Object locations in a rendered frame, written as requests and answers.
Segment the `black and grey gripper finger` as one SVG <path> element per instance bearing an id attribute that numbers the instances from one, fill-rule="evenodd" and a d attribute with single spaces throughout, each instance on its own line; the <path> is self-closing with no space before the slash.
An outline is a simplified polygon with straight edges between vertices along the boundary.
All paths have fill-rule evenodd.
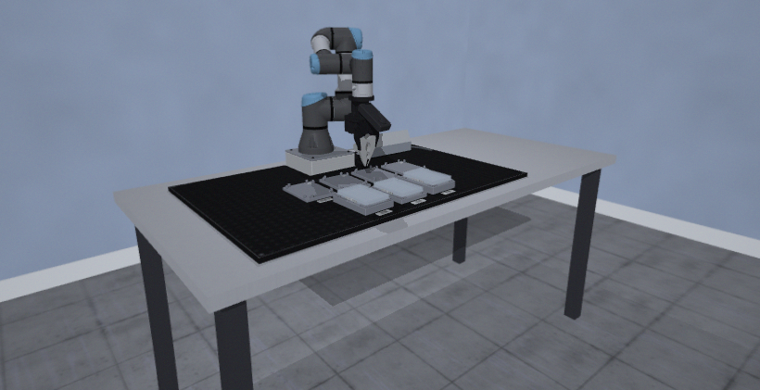
<path id="1" fill-rule="evenodd" d="M 365 138 L 363 138 L 363 135 L 362 135 L 362 133 L 360 133 L 359 128 L 355 128 L 354 140 L 355 140 L 355 144 L 353 145 L 353 149 L 357 153 L 359 153 L 359 155 L 361 157 L 361 161 L 362 161 L 363 165 L 366 167 L 367 161 L 368 161 L 368 159 L 366 157 L 367 152 L 366 152 L 366 149 L 365 149 L 365 146 L 367 144 L 367 140 Z"/>
<path id="2" fill-rule="evenodd" d="M 376 131 L 373 133 L 373 135 L 365 134 L 364 138 L 367 140 L 367 144 L 365 148 L 366 148 L 367 159 L 368 159 L 366 166 L 368 166 L 379 139 L 379 132 Z"/>

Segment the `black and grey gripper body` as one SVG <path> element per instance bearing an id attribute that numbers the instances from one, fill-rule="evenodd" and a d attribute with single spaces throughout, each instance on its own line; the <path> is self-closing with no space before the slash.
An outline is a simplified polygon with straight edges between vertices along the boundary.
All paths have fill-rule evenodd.
<path id="1" fill-rule="evenodd" d="M 360 102 L 351 101 L 351 113 L 348 113 L 348 115 L 345 115 L 345 132 L 353 134 L 355 132 L 355 128 L 359 128 L 360 133 L 362 133 L 363 136 L 365 134 L 373 135 L 374 132 L 376 132 L 376 129 L 369 123 L 369 121 L 358 111 L 359 104 L 369 103 L 368 101 L 374 101 L 374 95 L 370 97 L 355 97 L 352 95 L 348 96 L 348 100 L 359 100 Z"/>

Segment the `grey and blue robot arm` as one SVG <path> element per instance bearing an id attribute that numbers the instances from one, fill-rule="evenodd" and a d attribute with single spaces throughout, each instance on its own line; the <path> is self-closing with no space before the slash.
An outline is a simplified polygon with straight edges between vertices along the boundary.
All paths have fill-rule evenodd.
<path id="1" fill-rule="evenodd" d="M 352 74 L 337 75 L 335 96 L 327 96 L 327 93 L 302 96 L 303 132 L 298 152 L 321 155 L 334 151 L 328 121 L 345 121 L 345 115 L 351 113 L 348 96 L 373 96 L 373 52 L 361 49 L 361 30 L 350 27 L 318 30 L 311 38 L 311 47 L 314 50 L 314 54 L 310 55 L 312 74 Z M 330 49 L 336 50 L 336 53 L 332 54 Z M 372 103 L 359 104 L 358 111 L 378 132 L 390 129 L 391 123 Z"/>

